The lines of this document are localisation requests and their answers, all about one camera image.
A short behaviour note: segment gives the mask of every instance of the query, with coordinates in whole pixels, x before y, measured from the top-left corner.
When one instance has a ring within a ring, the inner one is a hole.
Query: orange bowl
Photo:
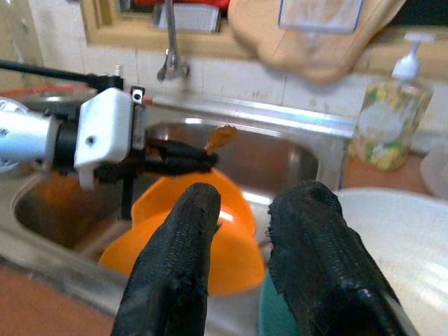
[[[254,237],[255,220],[238,187],[216,169],[210,174],[157,181],[135,202],[132,229],[115,240],[99,262],[130,275],[141,250],[164,223],[177,199],[197,182],[211,184],[221,194],[220,228],[211,244],[209,294],[229,295],[260,285],[265,268]]]

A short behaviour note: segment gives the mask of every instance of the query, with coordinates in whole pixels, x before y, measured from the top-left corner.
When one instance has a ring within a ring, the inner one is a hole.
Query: screw
[[[115,65],[115,76],[121,77],[123,75],[123,65],[116,64]]]
[[[95,137],[94,136],[89,136],[86,140],[85,140],[85,144],[89,147],[92,147],[95,144]]]

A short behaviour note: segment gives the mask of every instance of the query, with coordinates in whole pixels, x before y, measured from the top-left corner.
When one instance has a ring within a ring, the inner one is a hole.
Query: countertop
[[[348,159],[343,186],[397,188],[430,195],[420,178],[421,160],[421,156],[411,155],[402,169],[386,173]],[[111,317],[1,263],[0,284],[2,336],[106,336],[111,332]]]
[[[396,171],[379,171],[359,160],[348,159],[345,166],[344,188],[382,187],[431,195],[420,176],[423,156],[410,155],[404,167]]]

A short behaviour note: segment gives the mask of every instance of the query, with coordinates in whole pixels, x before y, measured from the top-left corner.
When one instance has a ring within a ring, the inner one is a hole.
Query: faucet spout
[[[174,3],[173,0],[165,0],[165,13],[167,15],[169,48],[166,51],[165,62],[157,73],[157,79],[164,80],[186,77],[189,73],[189,67],[181,59],[177,50],[176,23],[174,21]]]

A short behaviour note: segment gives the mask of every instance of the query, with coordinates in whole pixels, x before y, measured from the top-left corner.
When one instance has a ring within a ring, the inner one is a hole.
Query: wall tile
[[[84,25],[78,2],[66,0],[29,0],[37,34],[84,37]]]
[[[187,78],[159,82],[157,80],[157,72],[165,62],[165,53],[138,50],[137,65],[140,85],[150,91],[191,91],[201,93],[203,87],[203,61],[195,58],[187,58],[185,60],[190,66],[190,75]]]
[[[428,81],[426,84],[434,90],[434,94],[423,115],[420,129],[448,134],[448,83]]]
[[[285,73],[258,62],[204,60],[204,93],[255,102],[281,104]]]
[[[356,118],[367,85],[379,79],[378,76],[351,74],[335,84],[321,87],[289,73],[283,105]]]
[[[113,74],[115,65],[123,65],[123,78],[128,85],[137,85],[137,56],[135,49],[109,48],[81,43],[85,72]]]
[[[67,38],[57,34],[39,34],[43,63],[46,67],[84,72],[79,38]]]

